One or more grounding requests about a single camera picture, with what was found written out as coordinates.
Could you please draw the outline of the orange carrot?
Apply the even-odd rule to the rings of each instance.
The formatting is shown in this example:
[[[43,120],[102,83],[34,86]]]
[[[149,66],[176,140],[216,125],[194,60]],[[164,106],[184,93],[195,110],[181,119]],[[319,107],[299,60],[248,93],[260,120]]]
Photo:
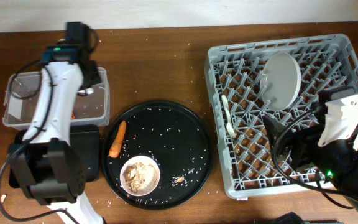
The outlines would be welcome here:
[[[116,134],[116,138],[109,150],[109,157],[117,158],[121,152],[122,144],[124,142],[124,136],[126,133],[126,122],[122,121],[119,125],[118,132]]]

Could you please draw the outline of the grey plate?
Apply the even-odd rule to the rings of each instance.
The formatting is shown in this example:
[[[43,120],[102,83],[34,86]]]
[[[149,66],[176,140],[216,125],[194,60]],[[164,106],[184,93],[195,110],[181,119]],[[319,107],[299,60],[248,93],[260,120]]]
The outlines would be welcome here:
[[[267,60],[262,70],[260,86],[266,86],[262,93],[262,101],[270,102],[270,110],[280,111],[291,106],[301,86],[298,62],[288,53],[275,53]]]

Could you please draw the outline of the pink bowl with food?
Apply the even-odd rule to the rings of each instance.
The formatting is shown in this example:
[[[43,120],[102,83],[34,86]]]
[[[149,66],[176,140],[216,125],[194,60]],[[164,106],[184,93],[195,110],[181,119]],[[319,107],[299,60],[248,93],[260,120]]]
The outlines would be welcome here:
[[[119,180],[127,194],[141,197],[157,188],[160,176],[160,168],[151,157],[135,156],[124,163]]]

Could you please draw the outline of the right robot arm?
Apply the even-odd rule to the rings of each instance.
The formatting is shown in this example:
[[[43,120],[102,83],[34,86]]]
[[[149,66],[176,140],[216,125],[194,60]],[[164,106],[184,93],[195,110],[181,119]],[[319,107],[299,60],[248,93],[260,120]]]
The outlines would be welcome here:
[[[358,212],[358,94],[349,86],[319,93],[319,100],[288,125],[263,117],[272,162],[291,183],[320,192],[325,198],[341,195],[348,209]],[[293,170],[316,167],[315,186],[287,174],[279,157],[289,157]]]

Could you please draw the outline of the white plastic fork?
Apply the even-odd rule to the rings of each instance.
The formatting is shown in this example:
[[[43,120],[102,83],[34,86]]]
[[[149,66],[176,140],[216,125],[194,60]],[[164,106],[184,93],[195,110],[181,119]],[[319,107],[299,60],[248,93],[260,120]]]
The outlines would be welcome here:
[[[225,112],[226,119],[227,119],[226,130],[229,133],[230,137],[235,138],[236,133],[235,133],[234,128],[232,126],[231,114],[230,114],[230,111],[229,111],[229,103],[228,103],[226,95],[221,95],[221,100],[222,100],[224,112]]]

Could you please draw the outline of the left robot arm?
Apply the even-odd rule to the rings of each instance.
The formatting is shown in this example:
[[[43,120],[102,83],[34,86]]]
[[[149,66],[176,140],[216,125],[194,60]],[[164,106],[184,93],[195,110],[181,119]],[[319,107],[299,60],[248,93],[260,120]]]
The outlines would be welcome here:
[[[91,54],[98,45],[95,30],[67,22],[65,39],[46,48],[39,65],[40,83],[32,122],[20,144],[11,144],[0,170],[0,211],[14,222],[58,214],[65,223],[104,223],[85,194],[84,164],[70,146],[70,123],[77,96],[101,83]],[[27,199],[49,211],[31,217],[8,214],[1,202],[1,179],[10,169]]]

